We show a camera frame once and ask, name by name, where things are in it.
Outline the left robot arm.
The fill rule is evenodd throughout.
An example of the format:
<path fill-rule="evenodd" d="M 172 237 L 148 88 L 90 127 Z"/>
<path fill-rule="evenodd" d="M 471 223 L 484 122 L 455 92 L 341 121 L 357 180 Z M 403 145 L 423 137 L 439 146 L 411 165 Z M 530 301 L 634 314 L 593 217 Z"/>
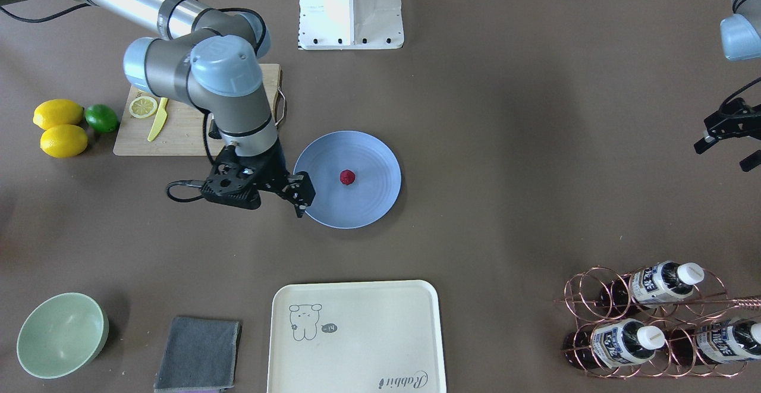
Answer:
<path fill-rule="evenodd" d="M 731 16 L 720 22 L 721 43 L 726 59 L 730 61 L 759 59 L 760 0 L 732 0 L 731 8 Z M 736 90 L 725 102 L 732 104 L 732 100 L 755 84 L 759 84 L 759 78 Z M 730 123 L 740 125 L 741 122 L 750 122 L 749 125 L 757 132 L 752 132 L 753 128 L 751 128 L 746 134 L 759 139 L 759 106 L 739 111 L 735 109 L 735 112 L 736 114 L 732 113 L 731 116 L 737 118 L 731 118 Z M 759 167 L 759 151 L 740 162 L 740 168 L 745 172 L 755 167 Z"/>

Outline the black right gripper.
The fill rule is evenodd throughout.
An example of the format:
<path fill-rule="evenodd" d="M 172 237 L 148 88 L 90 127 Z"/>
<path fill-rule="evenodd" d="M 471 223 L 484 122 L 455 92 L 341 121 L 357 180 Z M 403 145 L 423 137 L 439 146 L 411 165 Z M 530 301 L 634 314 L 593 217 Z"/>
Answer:
<path fill-rule="evenodd" d="M 299 219 L 315 200 L 316 192 L 310 175 L 306 171 L 289 173 L 279 139 L 270 149 L 256 156 L 239 156 L 233 151 L 231 160 L 240 170 L 236 176 L 245 182 L 245 186 L 235 194 L 252 194 L 253 190 L 274 193 L 294 207 Z"/>

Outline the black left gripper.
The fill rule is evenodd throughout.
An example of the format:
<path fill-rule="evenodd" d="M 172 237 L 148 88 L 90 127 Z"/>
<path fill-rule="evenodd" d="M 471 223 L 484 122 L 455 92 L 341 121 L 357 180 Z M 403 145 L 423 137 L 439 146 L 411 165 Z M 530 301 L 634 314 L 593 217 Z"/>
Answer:
<path fill-rule="evenodd" d="M 748 157 L 743 158 L 739 161 L 740 169 L 744 172 L 750 172 L 754 168 L 757 168 L 761 166 L 761 150 L 757 150 Z"/>

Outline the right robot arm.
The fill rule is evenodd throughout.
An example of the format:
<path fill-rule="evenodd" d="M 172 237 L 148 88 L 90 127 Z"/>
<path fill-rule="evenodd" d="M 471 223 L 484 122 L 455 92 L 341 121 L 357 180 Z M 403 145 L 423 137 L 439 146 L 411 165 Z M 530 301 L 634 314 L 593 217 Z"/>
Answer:
<path fill-rule="evenodd" d="M 11 5 L 27 0 L 2 0 Z M 136 89 L 192 106 L 212 118 L 224 142 L 203 181 L 175 181 L 212 203 L 253 210 L 260 192 L 274 193 L 302 217 L 315 198 L 307 172 L 291 173 L 259 59 L 269 31 L 245 8 L 216 9 L 198 0 L 75 0 L 111 11 L 157 33 L 135 40 L 123 70 Z"/>

